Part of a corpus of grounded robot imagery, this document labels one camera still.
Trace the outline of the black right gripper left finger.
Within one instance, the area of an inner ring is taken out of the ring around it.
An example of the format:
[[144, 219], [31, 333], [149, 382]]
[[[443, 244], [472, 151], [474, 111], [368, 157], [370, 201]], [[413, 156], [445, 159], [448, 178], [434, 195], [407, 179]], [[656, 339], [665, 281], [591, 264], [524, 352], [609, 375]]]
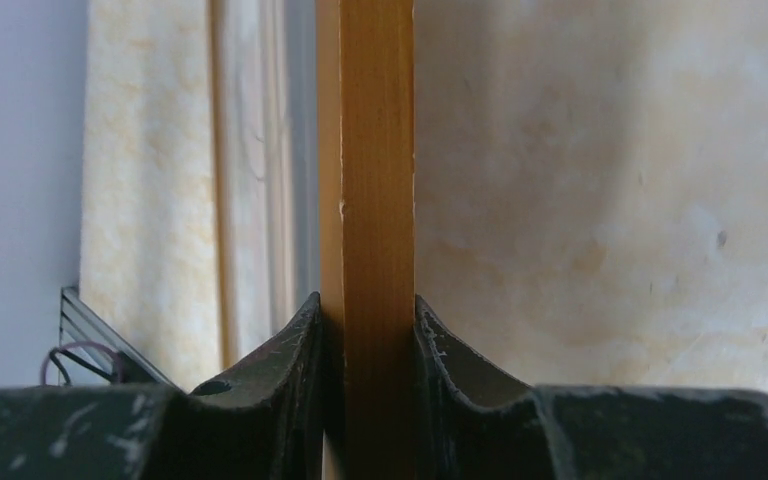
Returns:
[[0, 389], [0, 479], [317, 479], [318, 293], [191, 392], [164, 383]]

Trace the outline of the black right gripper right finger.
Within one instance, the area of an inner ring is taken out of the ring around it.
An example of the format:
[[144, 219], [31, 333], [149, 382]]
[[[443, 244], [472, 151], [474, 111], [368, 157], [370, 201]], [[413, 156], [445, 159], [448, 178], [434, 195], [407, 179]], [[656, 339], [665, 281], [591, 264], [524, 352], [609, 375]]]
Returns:
[[768, 394], [529, 385], [418, 299], [423, 479], [768, 479]]

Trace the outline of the wooden picture frame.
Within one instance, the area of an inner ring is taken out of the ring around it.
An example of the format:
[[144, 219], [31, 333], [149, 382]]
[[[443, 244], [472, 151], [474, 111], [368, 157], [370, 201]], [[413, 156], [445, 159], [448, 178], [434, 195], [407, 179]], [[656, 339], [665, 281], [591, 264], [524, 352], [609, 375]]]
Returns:
[[344, 468], [412, 479], [414, 5], [315, 5], [322, 289], [211, 380], [209, 472], [315, 479], [323, 427]]

